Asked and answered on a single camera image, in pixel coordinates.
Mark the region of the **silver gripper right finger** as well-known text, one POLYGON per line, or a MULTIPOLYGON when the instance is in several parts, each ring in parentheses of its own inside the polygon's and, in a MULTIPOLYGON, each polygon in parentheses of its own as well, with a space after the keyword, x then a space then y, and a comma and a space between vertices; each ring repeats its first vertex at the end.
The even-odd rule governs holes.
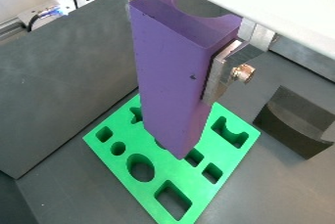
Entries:
POLYGON ((201 100, 210 106, 234 81, 248 83, 254 74, 249 61, 264 53, 274 41, 276 32, 242 18, 237 38, 213 55, 201 100))

